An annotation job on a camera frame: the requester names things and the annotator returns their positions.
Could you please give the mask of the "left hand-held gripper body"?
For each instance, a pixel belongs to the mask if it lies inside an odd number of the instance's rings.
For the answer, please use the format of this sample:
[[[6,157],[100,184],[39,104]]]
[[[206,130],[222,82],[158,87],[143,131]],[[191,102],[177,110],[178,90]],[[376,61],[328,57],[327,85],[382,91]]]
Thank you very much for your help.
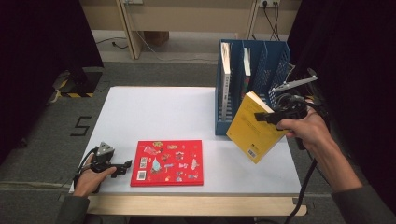
[[[110,162],[115,152],[115,148],[105,142],[101,142],[94,149],[91,161],[91,169],[96,173],[102,173],[104,170],[112,167]]]

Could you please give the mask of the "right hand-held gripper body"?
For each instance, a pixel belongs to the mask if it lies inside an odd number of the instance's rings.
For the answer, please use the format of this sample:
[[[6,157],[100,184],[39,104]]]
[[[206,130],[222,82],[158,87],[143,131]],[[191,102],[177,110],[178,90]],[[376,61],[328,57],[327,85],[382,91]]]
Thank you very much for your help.
[[[307,115],[306,101],[303,96],[298,94],[287,93],[287,91],[307,84],[318,79],[317,73],[311,69],[307,69],[310,77],[291,82],[285,81],[279,87],[272,88],[271,93],[277,93],[276,105],[274,113],[269,115],[269,122],[276,125],[282,119],[302,119]]]

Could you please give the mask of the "yellow book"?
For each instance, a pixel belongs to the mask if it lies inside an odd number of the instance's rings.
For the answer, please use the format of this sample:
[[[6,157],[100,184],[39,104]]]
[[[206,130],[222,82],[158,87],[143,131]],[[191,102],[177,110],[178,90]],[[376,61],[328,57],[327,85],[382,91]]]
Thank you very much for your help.
[[[254,163],[258,163],[286,134],[275,124],[256,120],[256,113],[267,115],[273,112],[254,91],[250,91],[245,94],[226,133]]]

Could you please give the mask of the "blue file rack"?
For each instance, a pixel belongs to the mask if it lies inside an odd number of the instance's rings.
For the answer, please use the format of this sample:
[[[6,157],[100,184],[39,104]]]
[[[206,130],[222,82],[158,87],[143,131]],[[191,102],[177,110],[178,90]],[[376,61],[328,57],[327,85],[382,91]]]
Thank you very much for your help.
[[[230,44],[231,80],[226,120],[221,120],[221,53],[220,43]],[[241,90],[244,78],[244,48],[250,49],[251,76],[247,92],[254,91],[271,108],[276,105],[277,93],[272,88],[279,87],[287,79],[290,61],[290,49],[284,41],[232,40],[219,41],[219,57],[215,90],[215,135],[225,135],[238,107],[242,103]]]

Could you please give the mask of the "white grey book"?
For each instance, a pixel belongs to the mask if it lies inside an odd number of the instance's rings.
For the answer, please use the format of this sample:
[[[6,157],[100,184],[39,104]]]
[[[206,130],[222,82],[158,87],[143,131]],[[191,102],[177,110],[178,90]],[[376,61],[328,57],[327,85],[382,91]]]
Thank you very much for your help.
[[[221,95],[221,120],[226,120],[227,105],[229,97],[229,88],[231,80],[231,57],[230,57],[230,44],[227,42],[220,43],[220,53],[221,53],[221,83],[222,83],[222,95]]]

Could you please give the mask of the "teal illustrated book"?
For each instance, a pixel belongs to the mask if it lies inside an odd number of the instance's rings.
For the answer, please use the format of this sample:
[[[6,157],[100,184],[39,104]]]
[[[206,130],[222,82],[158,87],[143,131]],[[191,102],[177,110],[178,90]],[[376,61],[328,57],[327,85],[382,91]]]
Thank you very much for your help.
[[[244,78],[243,78],[243,86],[241,90],[241,99],[244,98],[247,90],[248,84],[250,81],[251,70],[250,70],[250,49],[244,48]]]

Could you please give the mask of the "red picture book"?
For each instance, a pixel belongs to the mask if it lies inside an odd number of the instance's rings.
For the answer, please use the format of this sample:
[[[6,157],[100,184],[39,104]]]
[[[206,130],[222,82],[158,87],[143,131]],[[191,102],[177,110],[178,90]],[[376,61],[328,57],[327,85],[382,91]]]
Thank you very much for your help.
[[[203,184],[201,140],[157,140],[137,143],[131,187]]]

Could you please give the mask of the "person's right hand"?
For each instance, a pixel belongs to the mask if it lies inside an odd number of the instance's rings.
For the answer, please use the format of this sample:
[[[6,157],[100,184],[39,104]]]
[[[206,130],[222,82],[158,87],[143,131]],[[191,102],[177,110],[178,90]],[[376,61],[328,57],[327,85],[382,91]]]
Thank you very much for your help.
[[[314,155],[323,156],[338,148],[324,119],[312,107],[303,119],[282,119],[276,127],[288,130],[287,137],[300,138],[304,147]]]

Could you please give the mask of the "person's left hand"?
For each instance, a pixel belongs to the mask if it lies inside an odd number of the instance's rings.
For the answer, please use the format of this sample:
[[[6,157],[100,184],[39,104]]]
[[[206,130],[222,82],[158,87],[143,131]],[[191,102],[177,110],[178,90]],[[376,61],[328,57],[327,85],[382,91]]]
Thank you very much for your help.
[[[93,154],[91,153],[86,160],[76,186],[74,187],[73,196],[87,198],[94,193],[99,185],[108,175],[112,175],[117,168],[110,167],[101,173],[96,173],[91,169]]]

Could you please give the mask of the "black stand base striped tape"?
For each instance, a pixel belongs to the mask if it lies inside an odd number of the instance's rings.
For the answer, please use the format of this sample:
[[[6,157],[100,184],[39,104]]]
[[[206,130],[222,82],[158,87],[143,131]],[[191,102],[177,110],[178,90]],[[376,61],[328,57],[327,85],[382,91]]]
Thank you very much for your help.
[[[74,75],[65,70],[57,77],[53,85],[54,93],[58,97],[93,97],[103,71],[102,67],[83,67],[81,75]]]

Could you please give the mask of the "light wooden table board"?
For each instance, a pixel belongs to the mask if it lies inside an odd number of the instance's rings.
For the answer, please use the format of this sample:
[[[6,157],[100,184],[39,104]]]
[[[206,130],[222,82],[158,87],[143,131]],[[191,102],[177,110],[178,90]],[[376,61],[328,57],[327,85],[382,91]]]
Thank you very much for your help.
[[[287,216],[295,208],[292,197],[143,196],[90,197],[88,212],[114,216]]]

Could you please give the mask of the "black curtain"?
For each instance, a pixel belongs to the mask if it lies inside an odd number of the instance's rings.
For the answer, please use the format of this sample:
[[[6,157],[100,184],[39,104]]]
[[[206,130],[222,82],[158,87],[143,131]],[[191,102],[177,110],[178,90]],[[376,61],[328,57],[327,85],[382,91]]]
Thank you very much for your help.
[[[80,0],[0,0],[0,164],[29,132],[68,71],[102,59]]]
[[[396,0],[301,0],[288,40],[318,87],[342,144],[396,213]]]

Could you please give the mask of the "beige wooden desk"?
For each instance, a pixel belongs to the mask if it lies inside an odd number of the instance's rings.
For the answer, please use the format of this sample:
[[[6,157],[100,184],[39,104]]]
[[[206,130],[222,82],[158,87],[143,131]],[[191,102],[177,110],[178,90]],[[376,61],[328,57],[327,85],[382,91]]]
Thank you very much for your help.
[[[130,57],[143,49],[143,33],[193,32],[233,34],[237,39],[269,35],[277,26],[288,35],[303,0],[280,0],[260,7],[260,0],[79,0],[93,30],[123,31]]]

